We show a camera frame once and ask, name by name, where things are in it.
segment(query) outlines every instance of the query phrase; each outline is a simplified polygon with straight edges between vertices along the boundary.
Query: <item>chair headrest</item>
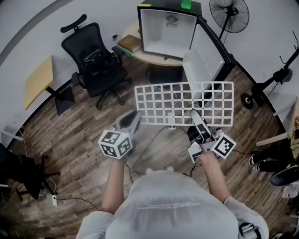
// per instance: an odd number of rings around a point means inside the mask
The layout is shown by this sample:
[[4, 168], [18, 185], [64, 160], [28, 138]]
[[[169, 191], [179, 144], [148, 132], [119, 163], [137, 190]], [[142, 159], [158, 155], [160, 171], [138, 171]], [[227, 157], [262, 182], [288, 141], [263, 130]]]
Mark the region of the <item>chair headrest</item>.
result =
[[62, 27], [60, 28], [60, 31], [62, 33], [66, 33], [72, 29], [76, 30], [78, 28], [78, 25], [80, 25], [82, 22], [84, 22], [87, 19], [87, 15], [83, 14], [82, 16], [80, 16], [80, 18], [78, 20], [76, 20], [75, 22], [73, 22], [72, 24]]

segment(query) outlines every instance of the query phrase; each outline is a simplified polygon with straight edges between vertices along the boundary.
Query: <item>white t-shirt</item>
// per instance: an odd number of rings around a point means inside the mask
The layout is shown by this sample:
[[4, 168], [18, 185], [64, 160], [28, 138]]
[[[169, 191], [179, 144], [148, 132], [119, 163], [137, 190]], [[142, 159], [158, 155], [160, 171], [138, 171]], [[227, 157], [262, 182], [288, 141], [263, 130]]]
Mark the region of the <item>white t-shirt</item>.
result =
[[228, 197], [224, 204], [180, 173], [155, 171], [133, 184], [113, 215], [95, 211], [82, 221], [77, 238], [85, 239], [237, 239], [239, 225], [258, 227], [269, 237], [264, 219]]

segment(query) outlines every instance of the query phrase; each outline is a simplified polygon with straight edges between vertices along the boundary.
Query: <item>black table leg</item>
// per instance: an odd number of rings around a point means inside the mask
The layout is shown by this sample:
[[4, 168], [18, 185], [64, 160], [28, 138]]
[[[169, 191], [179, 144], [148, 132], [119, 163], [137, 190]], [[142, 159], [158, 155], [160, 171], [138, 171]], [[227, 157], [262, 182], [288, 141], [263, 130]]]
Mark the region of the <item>black table leg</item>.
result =
[[57, 93], [51, 87], [47, 87], [46, 91], [55, 96], [55, 104], [57, 114], [60, 115], [75, 103], [75, 98], [71, 87], [66, 88], [63, 92]]

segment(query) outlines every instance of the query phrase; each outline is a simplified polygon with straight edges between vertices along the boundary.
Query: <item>person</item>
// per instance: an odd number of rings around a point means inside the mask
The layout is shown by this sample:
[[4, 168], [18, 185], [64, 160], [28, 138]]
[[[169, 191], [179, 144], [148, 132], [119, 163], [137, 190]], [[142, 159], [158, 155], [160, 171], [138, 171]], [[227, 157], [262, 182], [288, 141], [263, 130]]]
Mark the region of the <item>person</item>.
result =
[[282, 140], [270, 147], [254, 152], [248, 164], [256, 164], [255, 169], [263, 172], [279, 172], [295, 163], [299, 155], [299, 139]]
[[[112, 161], [101, 201], [101, 211], [91, 212], [77, 238], [97, 239], [267, 239], [266, 222], [235, 200], [213, 152], [199, 157], [210, 193], [181, 173], [147, 170], [132, 185], [124, 201], [124, 161]], [[254, 235], [243, 237], [239, 226], [252, 223]]]

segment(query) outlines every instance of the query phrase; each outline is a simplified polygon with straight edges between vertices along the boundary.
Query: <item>wooden board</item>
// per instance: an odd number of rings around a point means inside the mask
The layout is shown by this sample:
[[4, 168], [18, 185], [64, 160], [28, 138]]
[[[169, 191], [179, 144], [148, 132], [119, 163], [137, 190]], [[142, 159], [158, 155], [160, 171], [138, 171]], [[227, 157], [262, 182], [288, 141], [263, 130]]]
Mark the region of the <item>wooden board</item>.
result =
[[296, 98], [295, 104], [294, 104], [294, 109], [293, 109], [293, 114], [290, 122], [290, 127], [289, 127], [289, 139], [294, 136], [294, 127], [295, 127], [295, 119], [296, 117], [299, 116], [299, 98]]
[[25, 83], [25, 110], [53, 83], [52, 56], [41, 63], [27, 78]]
[[[129, 34], [140, 38], [140, 34], [138, 32], [139, 22], [134, 22], [131, 26], [129, 26], [123, 33], [122, 37], [125, 37]], [[168, 58], [164, 60], [164, 56], [157, 56], [152, 54], [143, 53], [142, 51], [136, 53], [135, 57], [141, 61], [154, 64], [154, 65], [162, 65], [162, 66], [183, 66], [182, 60], [177, 60], [174, 58]]]

